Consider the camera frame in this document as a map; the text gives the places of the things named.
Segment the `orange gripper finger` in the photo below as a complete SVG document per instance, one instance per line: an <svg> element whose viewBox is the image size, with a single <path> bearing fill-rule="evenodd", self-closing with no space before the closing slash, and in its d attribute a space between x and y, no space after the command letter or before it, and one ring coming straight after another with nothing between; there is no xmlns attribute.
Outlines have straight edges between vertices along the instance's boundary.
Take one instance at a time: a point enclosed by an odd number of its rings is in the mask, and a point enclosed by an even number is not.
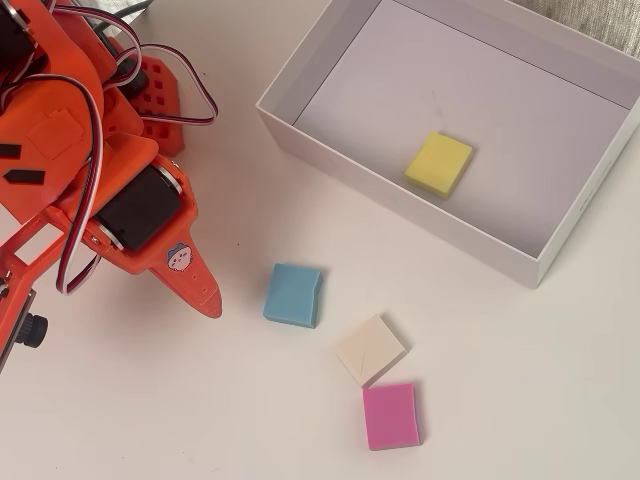
<svg viewBox="0 0 640 480"><path fill-rule="evenodd" d="M149 270L199 313L209 318L222 315L219 285L191 240L164 251Z"/></svg>

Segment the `orange gripper body black servo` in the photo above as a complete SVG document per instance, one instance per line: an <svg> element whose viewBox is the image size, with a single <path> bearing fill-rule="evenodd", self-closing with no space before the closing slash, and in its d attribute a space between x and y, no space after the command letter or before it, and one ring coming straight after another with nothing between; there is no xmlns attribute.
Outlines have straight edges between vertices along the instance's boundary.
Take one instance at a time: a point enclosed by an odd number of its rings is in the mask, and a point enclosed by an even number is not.
<svg viewBox="0 0 640 480"><path fill-rule="evenodd" d="M134 275L199 274L199 252L190 235L198 213L195 197L187 176L167 158L157 156L92 213L97 199L93 194L80 201L60 259L62 276L84 236L96 238L89 242L96 258L82 275L102 258Z"/></svg>

